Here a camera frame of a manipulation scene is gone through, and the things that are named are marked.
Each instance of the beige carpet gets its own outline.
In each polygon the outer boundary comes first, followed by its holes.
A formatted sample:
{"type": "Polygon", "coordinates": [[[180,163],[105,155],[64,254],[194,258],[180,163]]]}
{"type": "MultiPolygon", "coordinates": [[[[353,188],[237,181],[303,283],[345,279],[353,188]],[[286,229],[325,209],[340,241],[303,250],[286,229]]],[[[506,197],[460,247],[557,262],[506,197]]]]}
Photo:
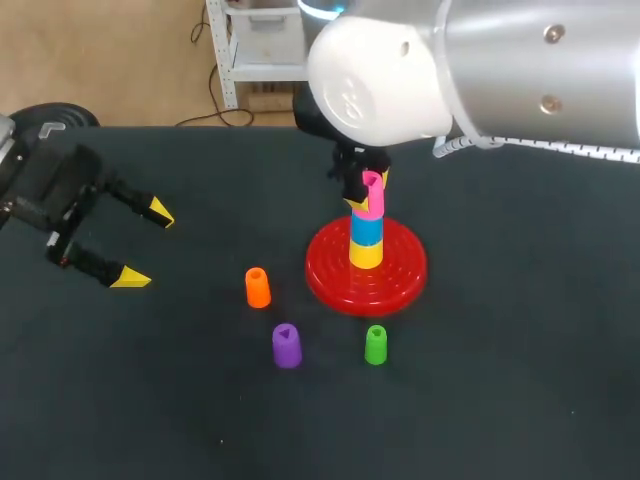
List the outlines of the beige carpet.
{"type": "MultiPolygon", "coordinates": [[[[173,125],[212,113],[211,34],[205,28],[197,45],[189,41],[202,5],[203,0],[0,0],[0,112],[72,102],[93,111],[103,125],[173,125]]],[[[214,86],[220,98],[217,77],[214,86]]],[[[293,119],[265,114],[255,124],[292,125],[293,119]]]]}

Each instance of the orange cylinder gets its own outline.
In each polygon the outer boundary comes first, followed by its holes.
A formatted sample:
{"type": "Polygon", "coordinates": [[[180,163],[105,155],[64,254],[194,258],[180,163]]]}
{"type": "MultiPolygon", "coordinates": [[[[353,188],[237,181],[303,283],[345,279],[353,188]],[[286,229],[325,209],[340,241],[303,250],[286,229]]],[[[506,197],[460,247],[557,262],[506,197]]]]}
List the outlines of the orange cylinder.
{"type": "Polygon", "coordinates": [[[271,289],[267,272],[262,268],[254,267],[244,276],[247,287],[247,303],[253,308],[265,308],[271,303],[271,289]]]}

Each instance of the purple cylinder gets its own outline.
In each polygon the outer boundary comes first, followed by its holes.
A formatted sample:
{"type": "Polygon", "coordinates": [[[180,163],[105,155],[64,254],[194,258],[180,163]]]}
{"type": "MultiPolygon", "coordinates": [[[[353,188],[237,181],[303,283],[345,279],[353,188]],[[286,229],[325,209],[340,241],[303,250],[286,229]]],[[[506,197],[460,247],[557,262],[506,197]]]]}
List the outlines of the purple cylinder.
{"type": "Polygon", "coordinates": [[[302,362],[300,336],[290,323],[278,325],[273,330],[273,359],[280,368],[296,368],[302,362]]]}

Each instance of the wheel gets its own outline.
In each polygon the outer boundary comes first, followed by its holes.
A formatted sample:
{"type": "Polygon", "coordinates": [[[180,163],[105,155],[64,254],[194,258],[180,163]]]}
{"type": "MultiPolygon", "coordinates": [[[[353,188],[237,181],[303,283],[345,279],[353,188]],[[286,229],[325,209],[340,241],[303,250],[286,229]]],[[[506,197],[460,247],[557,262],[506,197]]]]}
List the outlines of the wheel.
{"type": "Polygon", "coordinates": [[[67,128],[99,127],[96,116],[86,108],[72,103],[43,103],[23,108],[9,115],[15,124],[14,135],[33,144],[37,135],[47,122],[63,123],[67,128]]]}

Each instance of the blue ring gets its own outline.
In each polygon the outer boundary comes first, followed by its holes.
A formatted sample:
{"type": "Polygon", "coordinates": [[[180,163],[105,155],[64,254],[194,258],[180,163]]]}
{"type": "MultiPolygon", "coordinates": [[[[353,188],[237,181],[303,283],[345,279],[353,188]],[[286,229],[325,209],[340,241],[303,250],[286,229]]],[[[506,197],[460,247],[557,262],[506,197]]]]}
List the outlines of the blue ring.
{"type": "Polygon", "coordinates": [[[351,240],[362,247],[372,247],[382,241],[383,220],[363,220],[351,214],[351,240]]]}

